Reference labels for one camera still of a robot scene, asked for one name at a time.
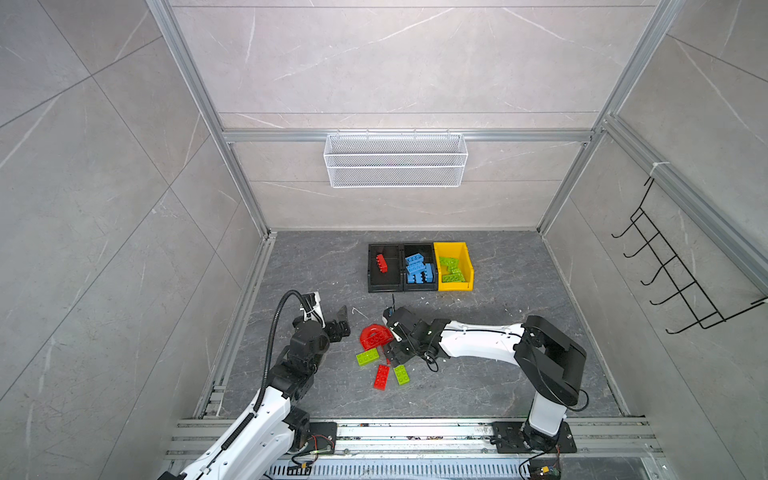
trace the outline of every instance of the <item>marble tile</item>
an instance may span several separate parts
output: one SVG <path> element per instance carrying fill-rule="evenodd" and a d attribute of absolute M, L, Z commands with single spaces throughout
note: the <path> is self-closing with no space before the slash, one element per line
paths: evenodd
<path fill-rule="evenodd" d="M 88 76 L 37 2 L 3 1 L 0 16 L 0 125 Z"/>
<path fill-rule="evenodd" d="M 174 11 L 219 111 L 525 113 L 600 110 L 653 8 Z"/>
<path fill-rule="evenodd" d="M 471 142 L 463 181 L 562 180 L 578 142 Z M 237 158 L 253 181 L 328 180 L 322 142 L 242 142 Z"/>
<path fill-rule="evenodd" d="M 95 75 L 168 183 L 208 136 L 168 46 L 161 38 Z"/>
<path fill-rule="evenodd" d="M 670 35 L 768 79 L 768 4 L 762 0 L 689 0 Z"/>
<path fill-rule="evenodd" d="M 682 478 L 742 478 L 659 333 L 571 200 L 547 241 L 631 413 L 649 419 L 674 471 L 684 472 Z M 690 454 L 691 439 L 699 455 Z"/>
<path fill-rule="evenodd" d="M 665 38 L 621 117 L 768 245 L 768 82 Z"/>
<path fill-rule="evenodd" d="M 258 114 L 219 113 L 228 129 L 253 128 L 586 128 L 590 112 L 504 114 Z"/>
<path fill-rule="evenodd" d="M 91 73 L 160 36 L 143 0 L 41 0 Z"/>
<path fill-rule="evenodd" d="M 646 178 L 616 144 L 607 142 L 584 171 L 572 198 L 621 271 L 741 472 L 746 478 L 759 478 L 768 465 L 760 447 L 768 442 L 764 433 L 768 429 L 768 409 L 760 394 L 768 383 L 763 368 L 768 362 L 768 353 L 763 348 L 768 306 L 712 329 L 694 327 L 678 335 L 665 332 L 666 328 L 683 328 L 694 318 L 680 299 L 662 306 L 650 304 L 651 300 L 658 302 L 674 291 L 670 291 L 673 286 L 664 273 L 650 286 L 641 284 L 641 281 L 648 282 L 659 266 L 650 251 L 643 251 L 632 259 L 624 258 L 623 253 L 632 254 L 643 245 L 637 232 L 628 232 L 618 240 L 610 236 L 610 233 L 619 234 L 628 225 L 628 215 L 645 194 L 642 183 Z M 659 187 L 649 191 L 644 208 L 723 313 L 732 315 L 762 297 Z M 650 236 L 650 225 L 641 224 L 641 229 Z M 655 250 L 664 246 L 655 242 L 652 245 Z M 671 255 L 661 256 L 666 260 Z M 673 268 L 672 274 L 678 285 L 691 281 L 690 274 L 681 267 Z M 691 287 L 686 299 L 700 316 L 713 312 L 712 304 L 696 287 Z M 734 410 L 734 404 L 741 408 Z"/>
<path fill-rule="evenodd" d="M 247 280 L 261 237 L 243 202 L 237 206 L 217 252 L 241 288 Z"/>
<path fill-rule="evenodd" d="M 204 7 L 573 7 L 573 0 L 172 0 Z M 578 6 L 653 6 L 656 0 L 579 0 Z"/>
<path fill-rule="evenodd" d="M 462 181 L 562 180 L 581 142 L 472 142 Z"/>
<path fill-rule="evenodd" d="M 210 244 L 217 247 L 240 204 L 240 193 L 212 138 L 208 137 L 170 188 Z"/>
<path fill-rule="evenodd" d="M 429 320 L 450 318 L 488 325 L 521 322 L 528 314 L 542 315 L 588 352 L 582 386 L 589 391 L 591 402 L 575 415 L 620 415 L 541 238 L 536 232 L 498 231 L 279 232 L 227 382 L 224 413 L 239 415 L 253 398 L 263 371 L 268 319 L 280 297 L 296 288 L 302 292 L 318 290 L 323 313 L 329 318 L 347 305 L 352 330 L 349 338 L 331 345 L 310 393 L 299 402 L 299 407 L 310 415 L 526 415 L 534 395 L 532 384 L 520 369 L 487 359 L 450 359 L 439 363 L 438 373 L 412 360 L 406 364 L 411 379 L 407 386 L 390 384 L 385 392 L 372 388 L 376 365 L 357 365 L 354 355 L 360 353 L 358 337 L 363 327 L 380 321 L 381 312 L 392 300 L 388 293 L 367 292 L 368 243 L 402 241 L 466 242 L 475 268 L 475 289 L 464 293 L 397 293 L 398 306 L 407 306 Z M 286 319 L 297 311 L 292 301 L 286 304 L 276 349 L 286 345 L 292 333 Z"/>
<path fill-rule="evenodd" d="M 213 254 L 167 191 L 0 401 L 0 477 L 99 476 Z"/>
<path fill-rule="evenodd" d="M 251 182 L 277 229 L 492 228 L 533 230 L 559 181 L 465 182 L 452 188 L 331 188 L 324 182 Z"/>
<path fill-rule="evenodd" d="M 328 170 L 323 142 L 242 142 L 235 154 L 248 180 L 325 181 Z"/>
<path fill-rule="evenodd" d="M 154 478 L 179 419 L 192 416 L 240 288 L 214 255 L 147 385 L 139 395 L 102 478 Z"/>
<path fill-rule="evenodd" d="M 166 188 L 91 79 L 0 128 L 0 392 Z"/>

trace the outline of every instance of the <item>yellow storage bin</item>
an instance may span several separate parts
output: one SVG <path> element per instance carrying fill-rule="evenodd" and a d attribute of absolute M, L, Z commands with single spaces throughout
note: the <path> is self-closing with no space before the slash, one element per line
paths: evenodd
<path fill-rule="evenodd" d="M 435 255 L 437 256 L 437 290 L 441 292 L 468 292 L 475 286 L 475 269 L 469 259 L 469 249 L 464 242 L 435 242 Z M 440 263 L 440 257 L 458 258 L 458 268 L 462 271 L 466 282 L 443 283 L 442 276 L 448 275 L 448 271 Z"/>

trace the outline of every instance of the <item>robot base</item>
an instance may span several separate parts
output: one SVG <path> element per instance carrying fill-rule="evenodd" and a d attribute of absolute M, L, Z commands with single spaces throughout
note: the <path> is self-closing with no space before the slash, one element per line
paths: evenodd
<path fill-rule="evenodd" d="M 535 449 L 548 452 L 554 451 L 555 445 L 559 445 L 560 453 L 576 453 L 576 442 L 574 442 L 571 427 L 566 422 L 560 424 L 556 443 L 554 439 L 536 435 L 530 426 L 525 428 L 527 424 L 527 422 L 493 422 L 491 424 L 494 436 L 492 443 L 496 445 L 496 451 L 498 453 L 529 453 Z"/>

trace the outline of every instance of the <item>wire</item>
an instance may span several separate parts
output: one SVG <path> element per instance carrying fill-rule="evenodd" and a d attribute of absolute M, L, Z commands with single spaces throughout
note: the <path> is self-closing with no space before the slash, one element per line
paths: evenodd
<path fill-rule="evenodd" d="M 541 329 L 540 329 L 540 328 L 538 328 L 537 326 L 531 326 L 531 328 L 535 328 L 535 329 L 536 329 L 536 330 L 538 330 L 539 332 L 542 332 L 542 333 L 544 333 L 544 332 L 543 332 L 543 331 L 541 331 Z M 526 343 L 528 344 L 528 346 L 530 346 L 532 349 L 537 349 L 537 348 L 534 346 L 534 344 L 531 342 L 531 340 L 530 340 L 530 339 L 528 339 L 528 338 L 526 338 L 526 337 L 522 337 L 522 336 L 520 337 L 520 339 L 521 339 L 521 341 L 522 341 L 522 342 L 526 342 Z M 588 393 L 587 393 L 587 391 L 586 391 L 586 390 L 584 390 L 584 389 L 579 389 L 579 392 L 584 392 L 584 395 L 587 397 L 587 402 L 584 404 L 584 406 L 583 406 L 583 407 L 581 407 L 580 409 L 573 409 L 573 408 L 571 408 L 571 407 L 569 407 L 569 406 L 565 405 L 565 402 L 563 402 L 562 400 L 560 400 L 560 397 L 558 397 L 558 396 L 557 396 L 557 395 L 556 395 L 554 392 L 552 392 L 552 389 L 551 389 L 551 388 L 549 388 L 549 385 L 547 385 L 547 382 L 544 380 L 544 376 L 541 374 L 541 369 L 540 369 L 540 368 L 538 368 L 538 362 L 537 362 L 537 360 L 536 360 L 536 354 L 534 354 L 534 355 L 533 355 L 533 365 L 534 365 L 534 367 L 536 367 L 536 373 L 538 373 L 538 378 L 541 380 L 541 383 L 542 383 L 542 384 L 543 384 L 545 387 L 547 387 L 547 390 L 548 390 L 548 391 L 549 391 L 549 392 L 552 394 L 552 396 L 554 396 L 554 397 L 555 397 L 555 398 L 558 400 L 558 402 L 560 402 L 560 405 L 564 406 L 564 407 L 565 407 L 566 409 L 568 409 L 568 410 L 571 410 L 572 412 L 583 412 L 583 411 L 584 411 L 584 410 L 585 410 L 585 409 L 586 409 L 586 408 L 589 406 L 589 394 L 588 394 Z"/>
<path fill-rule="evenodd" d="M 313 438 L 313 440 L 315 441 L 315 459 L 314 459 L 314 460 L 312 460 L 312 461 L 310 461 L 310 462 L 301 462 L 301 463 L 298 463 L 298 462 L 296 461 L 296 457 L 301 457 L 301 456 L 304 456 L 304 455 L 306 455 L 306 454 L 308 454 L 308 453 L 311 453 L 311 452 L 299 452 L 299 453 L 296 453 L 294 456 L 292 456 L 292 457 L 290 458 L 290 461 L 291 461 L 291 462 L 295 463 L 296 465 L 298 465 L 298 466 L 299 466 L 299 467 L 301 467 L 301 468 L 309 467 L 309 466 L 310 466 L 310 465 L 312 465 L 314 462 L 317 462 L 317 459 L 318 459 L 318 457 L 320 457 L 320 454 L 316 452 L 316 451 L 317 451 L 317 436 L 316 436 L 316 435 L 312 435 L 312 438 Z"/>
<path fill-rule="evenodd" d="M 277 321 L 280 319 L 280 313 L 283 312 L 283 307 L 285 306 L 286 302 L 291 296 L 295 296 L 297 299 L 299 299 L 299 302 L 301 303 L 301 306 L 304 308 L 304 311 L 306 312 L 310 311 L 310 305 L 308 304 L 306 299 L 302 296 L 302 294 L 299 293 L 297 290 L 288 290 L 287 292 L 285 292 L 285 294 L 283 294 L 283 298 L 281 298 L 280 301 L 278 302 L 277 308 L 275 309 L 275 314 L 272 318 L 272 325 L 270 326 L 270 335 L 269 337 L 267 337 L 267 340 L 266 340 L 266 355 L 264 358 L 264 375 L 261 378 L 261 389 L 259 390 L 259 396 L 257 397 L 256 403 L 253 405 L 254 413 L 259 412 L 259 409 L 261 408 L 261 404 L 264 400 L 264 395 L 266 394 L 266 388 L 269 385 L 270 365 L 272 364 L 272 350 L 275 345 L 275 333 L 277 331 Z"/>
<path fill-rule="evenodd" d="M 328 445 L 330 445 L 330 447 L 331 447 L 331 449 L 332 449 L 332 450 L 336 448 L 335 444 L 333 443 L 333 440 L 329 439 L 329 438 L 328 438 L 328 437 L 326 437 L 325 435 L 312 435 L 312 439 L 315 441 L 315 449 L 314 449 L 313 451 L 310 451 L 310 452 L 304 452 L 304 451 L 303 451 L 303 449 L 302 449 L 302 451 L 301 451 L 301 452 L 298 452 L 298 453 L 296 453 L 295 455 L 293 455 L 293 456 L 291 457 L 290 461 L 291 461 L 291 462 L 293 462 L 293 463 L 295 463 L 295 464 L 296 464 L 296 465 L 298 465 L 299 467 L 302 467 L 302 468 L 305 468 L 305 467 L 309 467 L 309 466 L 311 466 L 311 465 L 314 465 L 314 463 L 315 463 L 315 462 L 317 462 L 317 459 L 320 457 L 320 450 L 317 448 L 317 437 L 321 437 L 321 438 L 324 438 L 324 439 L 325 439 L 325 440 L 328 442 Z M 296 457 L 301 457 L 301 456 L 304 456 L 304 455 L 308 455 L 308 454 L 310 454 L 310 453 L 312 453 L 312 452 L 314 452 L 314 453 L 315 453 L 315 458 L 314 458 L 314 460 L 311 460 L 311 461 L 309 461 L 309 462 L 301 462 L 301 463 L 299 463 L 299 462 L 296 460 Z"/>
<path fill-rule="evenodd" d="M 413 343 L 411 343 L 411 339 L 408 337 L 408 334 L 406 333 L 406 329 L 404 329 L 404 328 L 402 327 L 402 324 L 401 324 L 401 323 L 398 323 L 398 324 L 397 324 L 397 326 L 399 326 L 399 327 L 400 327 L 400 331 L 402 332 L 402 336 L 404 336 L 404 337 L 406 338 L 406 340 L 408 340 L 408 344 L 409 344 L 409 345 L 411 346 L 411 348 L 413 349 L 413 354 L 414 354 L 414 355 L 416 355 L 416 356 L 418 356 L 420 359 L 422 359 L 422 360 L 424 360 L 424 361 L 426 362 L 426 364 L 427 364 L 427 368 L 429 369 L 429 371 L 430 371 L 430 372 L 433 372 L 433 373 L 437 373 L 437 372 L 439 372 L 439 371 L 440 371 L 440 365 L 438 365 L 437 361 L 436 361 L 435 359 L 430 359 L 430 358 L 427 356 L 427 354 L 426 354 L 426 353 L 424 353 L 424 354 L 419 354 L 419 351 L 418 351 L 418 350 L 416 350 L 416 348 L 413 346 Z M 432 336 L 432 340 L 434 340 L 436 336 L 437 336 L 437 334 L 433 335 L 433 336 Z M 431 347 L 431 346 L 432 346 L 432 342 L 429 342 L 429 345 L 427 346 L 427 349 L 429 349 L 429 347 Z"/>
<path fill-rule="evenodd" d="M 490 329 L 443 329 L 443 332 L 490 332 L 490 333 L 501 333 L 502 335 L 514 335 L 520 338 L 523 338 L 523 335 L 520 335 L 519 333 L 514 332 L 499 332 L 498 330 L 490 330 Z"/>
<path fill-rule="evenodd" d="M 546 452 L 542 452 L 542 453 L 538 453 L 536 455 L 533 455 L 532 457 L 526 458 L 520 465 L 518 465 L 518 475 L 520 475 L 520 478 L 525 478 L 523 476 L 523 472 L 522 472 L 523 465 L 525 465 L 526 463 L 528 465 L 530 465 L 531 464 L 531 460 L 535 460 L 535 459 L 539 458 L 542 455 L 547 455 L 548 453 L 551 453 L 552 450 L 555 449 L 555 448 L 558 449 L 557 463 L 559 464 L 560 463 L 560 445 L 558 445 L 559 442 L 560 442 L 560 432 L 558 432 L 558 437 L 554 440 L 554 444 L 553 444 L 552 447 L 549 448 L 549 450 L 547 450 Z"/>

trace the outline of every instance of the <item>black wire rack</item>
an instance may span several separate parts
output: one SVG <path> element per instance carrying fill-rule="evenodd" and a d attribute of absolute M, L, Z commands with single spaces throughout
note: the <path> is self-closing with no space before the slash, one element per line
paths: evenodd
<path fill-rule="evenodd" d="M 648 192 L 650 191 L 650 188 L 654 185 L 654 179 L 652 177 L 649 177 L 648 180 L 646 180 L 643 185 L 644 186 L 647 185 L 648 188 L 645 190 L 645 195 L 643 195 L 643 200 L 640 201 L 640 206 L 629 217 L 630 221 L 631 221 L 629 227 L 627 227 L 627 229 L 625 231 L 621 232 L 621 235 L 613 235 L 613 234 L 611 234 L 611 236 L 613 238 L 622 238 L 626 234 L 626 232 L 628 232 L 632 227 L 634 227 L 634 229 L 637 230 L 637 232 L 640 234 L 640 236 L 643 237 L 643 240 L 645 241 L 645 243 L 643 243 L 643 246 L 640 247 L 635 253 L 632 253 L 631 255 L 627 255 L 625 253 L 624 256 L 626 258 L 632 258 L 632 257 L 636 256 L 638 253 L 640 253 L 645 247 L 648 247 L 648 249 L 654 254 L 654 257 L 656 257 L 656 260 L 658 260 L 659 265 L 660 265 L 659 269 L 654 274 L 654 277 L 652 279 L 650 279 L 650 282 L 645 283 L 644 281 L 641 280 L 641 283 L 643 285 L 645 285 L 645 286 L 651 285 L 659 277 L 659 274 L 663 271 L 663 272 L 665 272 L 667 274 L 667 277 L 669 277 L 670 281 L 672 282 L 672 285 L 676 289 L 676 292 L 673 293 L 672 295 L 669 295 L 666 299 L 661 300 L 658 303 L 655 303 L 655 302 L 651 301 L 650 304 L 651 305 L 661 305 L 663 303 L 666 303 L 666 302 L 672 300 L 674 297 L 680 295 L 680 298 L 682 298 L 683 301 L 685 302 L 685 305 L 688 307 L 688 310 L 690 311 L 691 315 L 694 316 L 695 321 L 693 323 L 691 323 L 690 325 L 685 326 L 685 327 L 683 327 L 683 328 L 681 328 L 679 330 L 675 330 L 675 331 L 670 331 L 669 329 L 665 329 L 667 331 L 667 333 L 669 333 L 671 335 L 675 335 L 677 333 L 684 332 L 685 330 L 688 330 L 690 327 L 695 326 L 695 325 L 700 326 L 702 329 L 710 329 L 713 326 L 719 325 L 719 324 L 721 324 L 723 322 L 726 322 L 726 321 L 728 321 L 728 320 L 730 320 L 730 319 L 732 319 L 732 318 L 734 318 L 736 316 L 741 315 L 742 313 L 749 312 L 750 310 L 755 309 L 758 306 L 763 305 L 765 300 L 768 300 L 768 296 L 765 296 L 765 297 L 763 297 L 763 298 L 761 298 L 759 300 L 755 300 L 754 302 L 752 302 L 750 304 L 750 306 L 748 306 L 744 310 L 741 310 L 738 313 L 734 313 L 731 316 L 724 316 L 720 312 L 720 309 L 718 309 L 717 306 L 715 306 L 715 304 L 712 301 L 712 299 L 710 298 L 709 294 L 707 294 L 707 291 L 699 284 L 698 280 L 696 280 L 696 277 L 690 272 L 690 270 L 688 270 L 688 267 L 686 266 L 686 264 L 683 261 L 683 259 L 680 258 L 679 255 L 677 255 L 677 251 L 675 251 L 675 249 L 672 247 L 672 245 L 670 245 L 669 241 L 667 241 L 667 238 L 659 231 L 658 227 L 656 227 L 656 224 L 648 216 L 646 211 L 643 210 L 643 203 L 645 202 L 645 199 L 648 196 Z M 653 235 L 651 235 L 650 238 L 648 238 L 646 236 L 646 234 L 643 233 L 640 230 L 640 228 L 637 226 L 637 221 L 639 219 L 643 218 L 643 217 L 645 217 L 648 220 L 648 222 L 650 223 L 650 225 L 653 227 L 652 231 L 655 231 L 655 233 Z M 672 257 L 669 260 L 662 261 L 661 257 L 659 256 L 659 253 L 656 250 L 654 250 L 653 245 L 650 244 L 650 242 L 653 239 L 655 239 L 656 237 L 661 238 L 666 243 L 666 245 L 669 248 L 669 250 L 672 252 Z M 683 266 L 685 271 L 688 273 L 690 278 L 693 280 L 693 281 L 691 281 L 690 283 L 688 283 L 685 286 L 679 286 L 677 284 L 677 282 L 674 280 L 674 278 L 672 277 L 672 274 L 667 269 L 667 266 L 670 265 L 672 260 L 675 260 L 675 259 L 677 259 L 677 261 L 680 263 L 680 265 Z M 704 316 L 702 318 L 699 318 L 699 316 L 694 311 L 694 308 L 690 305 L 690 303 L 688 303 L 688 299 L 685 297 L 685 295 L 683 295 L 683 291 L 691 288 L 692 286 L 697 286 L 698 287 L 698 289 L 701 291 L 701 293 L 704 294 L 704 297 L 707 298 L 707 301 L 710 303 L 710 305 L 714 309 L 714 311 L 712 313 L 710 313 L 709 315 L 706 315 L 706 316 Z M 720 319 L 718 319 L 717 321 L 715 321 L 713 323 L 710 323 L 709 325 L 704 325 L 702 323 L 704 320 L 709 319 L 710 317 L 713 317 L 713 316 L 718 316 L 718 317 L 720 317 Z"/>

